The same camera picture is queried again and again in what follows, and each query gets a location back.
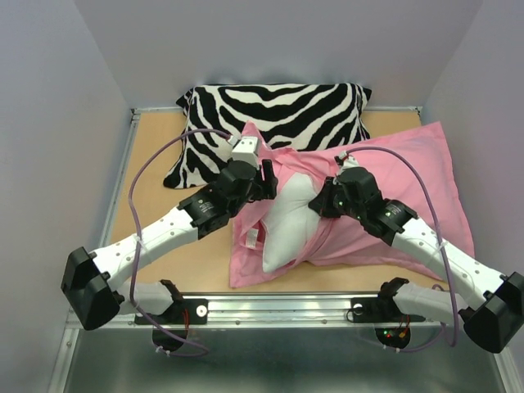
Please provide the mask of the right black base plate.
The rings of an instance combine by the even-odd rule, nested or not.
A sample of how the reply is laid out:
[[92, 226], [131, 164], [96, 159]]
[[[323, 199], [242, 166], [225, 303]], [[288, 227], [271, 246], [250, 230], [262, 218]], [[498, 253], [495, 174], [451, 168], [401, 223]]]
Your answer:
[[390, 298], [356, 297], [346, 311], [346, 319], [353, 323], [407, 323], [424, 322], [415, 314], [403, 314]]

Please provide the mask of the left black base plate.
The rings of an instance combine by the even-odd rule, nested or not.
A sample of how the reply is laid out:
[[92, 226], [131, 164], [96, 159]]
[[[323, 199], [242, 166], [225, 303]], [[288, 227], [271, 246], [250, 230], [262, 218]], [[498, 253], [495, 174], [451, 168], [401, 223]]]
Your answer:
[[205, 298], [184, 298], [177, 300], [163, 314], [152, 315], [151, 318], [162, 325], [207, 324], [209, 301]]

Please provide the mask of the pink pillowcase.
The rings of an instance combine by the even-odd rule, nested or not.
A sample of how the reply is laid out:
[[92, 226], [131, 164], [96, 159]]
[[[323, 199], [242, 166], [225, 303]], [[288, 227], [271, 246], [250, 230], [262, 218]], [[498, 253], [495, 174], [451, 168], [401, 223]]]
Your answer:
[[[372, 173], [384, 197], [403, 202], [428, 225], [439, 228], [445, 240], [473, 254], [472, 233], [459, 200], [451, 155], [439, 123], [323, 151], [272, 149], [262, 144], [259, 157], [272, 161], [278, 193], [293, 174], [300, 173], [311, 178], [318, 195], [324, 179], [337, 172], [334, 157], [343, 151], [348, 151]], [[229, 284], [233, 288], [268, 282], [306, 266], [316, 272], [327, 269], [349, 272], [365, 265], [391, 265], [430, 274], [414, 258], [367, 234], [358, 221], [347, 216], [320, 217], [316, 233], [299, 256], [275, 272], [265, 273], [262, 257], [266, 232], [262, 219], [274, 200], [251, 203], [233, 220], [229, 262]]]

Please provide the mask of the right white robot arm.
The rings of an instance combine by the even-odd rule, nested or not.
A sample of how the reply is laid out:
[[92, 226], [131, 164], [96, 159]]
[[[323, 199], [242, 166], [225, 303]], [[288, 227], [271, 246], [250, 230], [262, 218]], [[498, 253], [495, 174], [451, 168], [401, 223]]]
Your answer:
[[375, 297], [361, 298], [349, 309], [352, 322], [432, 320], [463, 330], [493, 354], [522, 328], [523, 276], [486, 267], [446, 241], [436, 226], [429, 226], [406, 204], [383, 197], [365, 168], [342, 169], [326, 178], [308, 207], [325, 219], [355, 219], [367, 234], [413, 257], [448, 283], [448, 291], [442, 291], [393, 278]]

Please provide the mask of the zebra striped pillow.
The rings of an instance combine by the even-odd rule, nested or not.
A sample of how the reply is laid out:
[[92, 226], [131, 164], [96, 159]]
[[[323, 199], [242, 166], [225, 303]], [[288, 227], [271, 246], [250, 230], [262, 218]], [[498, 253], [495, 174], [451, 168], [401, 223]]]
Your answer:
[[353, 83], [191, 88], [176, 101], [186, 117], [185, 137], [163, 184], [184, 189], [214, 180], [232, 150], [217, 132], [239, 137], [248, 121], [272, 149], [321, 151], [368, 140], [361, 115], [371, 96], [371, 88]]

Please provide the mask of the white pillow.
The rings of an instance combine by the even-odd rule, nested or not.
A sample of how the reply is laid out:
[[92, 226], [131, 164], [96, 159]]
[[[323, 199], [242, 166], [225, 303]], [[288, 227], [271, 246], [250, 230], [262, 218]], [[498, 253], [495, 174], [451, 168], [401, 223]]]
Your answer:
[[309, 208], [317, 196], [311, 178], [295, 173], [282, 187], [262, 219], [266, 236], [262, 269], [273, 273], [295, 260], [316, 233], [320, 217]]

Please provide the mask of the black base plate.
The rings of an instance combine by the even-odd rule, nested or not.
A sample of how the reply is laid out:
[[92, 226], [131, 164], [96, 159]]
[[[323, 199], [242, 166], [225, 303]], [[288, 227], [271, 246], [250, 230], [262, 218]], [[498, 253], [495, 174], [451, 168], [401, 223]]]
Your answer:
[[151, 318], [162, 325], [207, 324], [209, 301], [205, 298], [184, 298], [177, 300], [163, 314], [152, 315]]
[[390, 298], [356, 297], [346, 311], [346, 319], [353, 323], [407, 323], [424, 322], [415, 314], [403, 314]]

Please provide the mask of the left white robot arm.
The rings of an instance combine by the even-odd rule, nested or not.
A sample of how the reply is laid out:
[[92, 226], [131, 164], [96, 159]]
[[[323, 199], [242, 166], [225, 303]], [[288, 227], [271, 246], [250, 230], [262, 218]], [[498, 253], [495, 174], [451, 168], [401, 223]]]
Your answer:
[[125, 312], [124, 284], [142, 266], [225, 227], [246, 204], [274, 199], [277, 185], [270, 160], [257, 167], [231, 160], [215, 181], [136, 234], [95, 251], [73, 250], [61, 290], [82, 327], [95, 330]]

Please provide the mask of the aluminium mounting rail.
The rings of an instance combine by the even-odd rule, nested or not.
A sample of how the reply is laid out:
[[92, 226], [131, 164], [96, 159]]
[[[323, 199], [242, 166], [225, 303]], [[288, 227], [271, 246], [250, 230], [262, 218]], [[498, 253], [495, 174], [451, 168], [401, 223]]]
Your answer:
[[233, 322], [299, 323], [301, 321], [321, 319], [347, 320], [346, 311], [350, 308], [353, 298], [375, 296], [390, 298], [403, 314], [419, 315], [424, 317], [425, 321], [434, 321], [448, 325], [453, 322], [463, 324], [466, 318], [474, 314], [473, 309], [469, 308], [460, 296], [451, 296], [446, 291], [437, 291], [406, 284], [392, 296], [365, 294], [362, 292], [313, 295], [209, 295], [180, 293], [173, 295], [165, 287], [160, 287], [159, 289], [144, 287], [137, 296], [143, 310], [137, 311], [129, 302], [124, 305], [125, 312], [117, 314], [114, 318], [129, 317], [133, 318], [136, 324], [149, 324], [155, 322], [151, 318], [152, 315], [163, 314], [177, 300], [205, 298], [209, 301], [207, 324], [205, 325]]

